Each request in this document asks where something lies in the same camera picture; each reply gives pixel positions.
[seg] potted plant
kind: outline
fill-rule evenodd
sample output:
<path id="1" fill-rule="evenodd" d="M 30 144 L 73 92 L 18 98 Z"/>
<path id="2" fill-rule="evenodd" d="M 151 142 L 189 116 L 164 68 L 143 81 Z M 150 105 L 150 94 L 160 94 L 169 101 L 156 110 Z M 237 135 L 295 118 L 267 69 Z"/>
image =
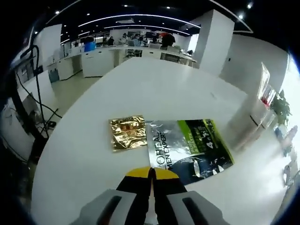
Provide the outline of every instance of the potted plant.
<path id="1" fill-rule="evenodd" d="M 289 121 L 290 105 L 286 101 L 285 94 L 283 91 L 280 94 L 277 94 L 271 103 L 271 109 L 273 109 L 278 118 L 278 124 L 287 126 Z"/>

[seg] white table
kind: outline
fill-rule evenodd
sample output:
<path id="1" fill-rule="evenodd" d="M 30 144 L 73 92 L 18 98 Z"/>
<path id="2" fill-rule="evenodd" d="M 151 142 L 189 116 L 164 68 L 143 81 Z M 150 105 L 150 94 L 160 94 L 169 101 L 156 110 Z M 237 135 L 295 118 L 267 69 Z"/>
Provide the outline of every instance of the white table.
<path id="1" fill-rule="evenodd" d="M 31 213 L 39 225 L 67 225 L 82 206 L 126 172 L 150 165 L 147 147 L 112 152 L 108 120 L 142 114 L 146 120 L 214 119 L 224 128 L 246 94 L 221 79 L 188 66 L 132 58 L 110 71 L 68 110 L 52 133 L 37 165 Z M 219 207 L 232 225 L 272 221 L 285 193 L 266 132 L 235 164 L 206 180 L 190 184 Z"/>

